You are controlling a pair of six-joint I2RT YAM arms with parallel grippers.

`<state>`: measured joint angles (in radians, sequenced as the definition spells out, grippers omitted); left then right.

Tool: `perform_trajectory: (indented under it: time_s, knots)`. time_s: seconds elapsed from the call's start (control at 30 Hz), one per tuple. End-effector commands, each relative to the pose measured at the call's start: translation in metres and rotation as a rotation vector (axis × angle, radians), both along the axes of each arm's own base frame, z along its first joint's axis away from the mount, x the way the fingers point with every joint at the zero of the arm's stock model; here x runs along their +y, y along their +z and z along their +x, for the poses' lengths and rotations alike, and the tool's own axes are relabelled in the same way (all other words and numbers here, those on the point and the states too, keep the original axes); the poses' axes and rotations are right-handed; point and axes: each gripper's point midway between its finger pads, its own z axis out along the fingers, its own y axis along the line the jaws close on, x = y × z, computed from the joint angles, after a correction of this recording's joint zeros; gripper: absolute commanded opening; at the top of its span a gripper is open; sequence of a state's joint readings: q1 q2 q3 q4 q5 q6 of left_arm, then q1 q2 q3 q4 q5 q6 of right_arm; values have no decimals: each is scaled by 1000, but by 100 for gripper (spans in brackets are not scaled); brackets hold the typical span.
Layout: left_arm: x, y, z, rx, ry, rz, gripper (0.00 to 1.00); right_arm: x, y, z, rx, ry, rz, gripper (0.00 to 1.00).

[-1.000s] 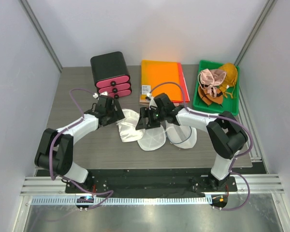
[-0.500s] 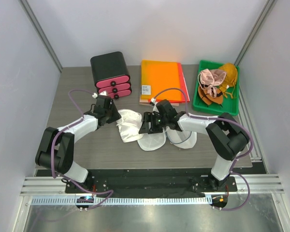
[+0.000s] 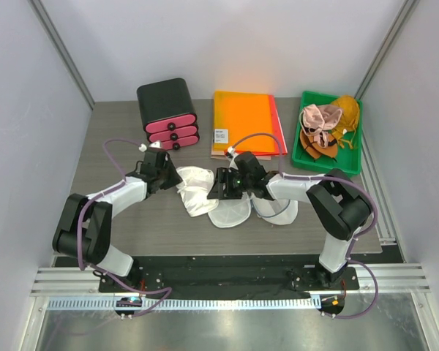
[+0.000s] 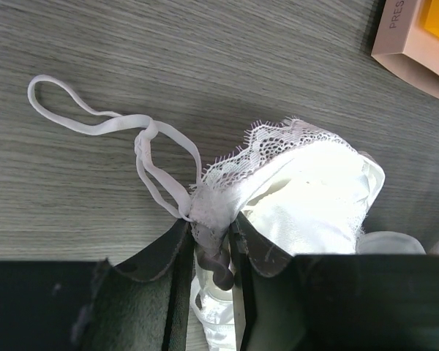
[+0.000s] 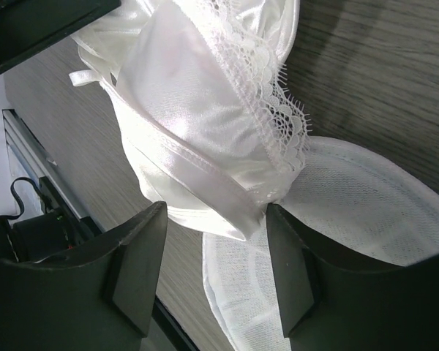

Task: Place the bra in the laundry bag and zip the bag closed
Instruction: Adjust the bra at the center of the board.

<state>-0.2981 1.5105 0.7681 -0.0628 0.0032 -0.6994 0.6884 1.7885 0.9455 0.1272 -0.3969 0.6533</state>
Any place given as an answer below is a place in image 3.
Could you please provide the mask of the white bra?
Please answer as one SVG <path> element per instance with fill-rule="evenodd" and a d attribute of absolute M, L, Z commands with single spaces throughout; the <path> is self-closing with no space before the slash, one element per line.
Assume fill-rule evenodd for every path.
<path fill-rule="evenodd" d="M 219 200 L 207 198 L 214 185 L 214 174 L 211 170 L 186 166 L 178 167 L 176 171 L 181 177 L 181 183 L 176 186 L 177 193 L 191 217 L 207 214 L 219 205 Z"/>

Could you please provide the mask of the white mesh laundry bag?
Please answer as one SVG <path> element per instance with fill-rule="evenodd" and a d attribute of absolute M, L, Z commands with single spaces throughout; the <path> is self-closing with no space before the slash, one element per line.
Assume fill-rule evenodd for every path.
<path fill-rule="evenodd" d="M 289 225 L 298 212 L 299 203 L 296 200 L 264 200 L 244 194 L 240 200 L 220 200 L 208 216 L 215 227 L 226 229 L 239 226 L 252 214 L 273 225 Z"/>

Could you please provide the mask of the pink bra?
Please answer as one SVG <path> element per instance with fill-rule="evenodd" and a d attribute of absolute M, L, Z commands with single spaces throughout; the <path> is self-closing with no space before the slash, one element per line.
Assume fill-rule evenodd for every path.
<path fill-rule="evenodd" d="M 311 104 L 303 108 L 299 120 L 304 134 L 311 142 L 321 148 L 328 148 L 334 144 L 330 141 L 329 132 L 338 125 L 342 114 L 342 108 L 336 105 Z"/>

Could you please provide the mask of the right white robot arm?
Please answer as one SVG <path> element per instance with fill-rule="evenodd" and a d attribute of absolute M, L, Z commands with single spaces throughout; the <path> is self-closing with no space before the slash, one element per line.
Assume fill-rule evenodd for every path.
<path fill-rule="evenodd" d="M 326 289 L 341 282 L 355 240 L 378 220 L 374 200 L 340 169 L 313 176 L 267 171 L 247 151 L 233 156 L 229 167 L 217 168 L 207 198 L 239 200 L 246 193 L 262 200 L 296 201 L 313 207 L 326 231 L 315 278 Z"/>

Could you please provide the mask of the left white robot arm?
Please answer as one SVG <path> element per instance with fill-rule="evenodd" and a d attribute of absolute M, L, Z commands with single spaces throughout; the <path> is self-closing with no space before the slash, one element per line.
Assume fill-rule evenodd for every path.
<path fill-rule="evenodd" d="M 181 182 L 170 154 L 161 148 L 148 148 L 143 160 L 117 184 L 92 195 L 71 194 L 67 198 L 53 237 L 53 250 L 115 276 L 124 291 L 136 290 L 142 279 L 138 261 L 112 245 L 112 220 L 158 190 Z"/>

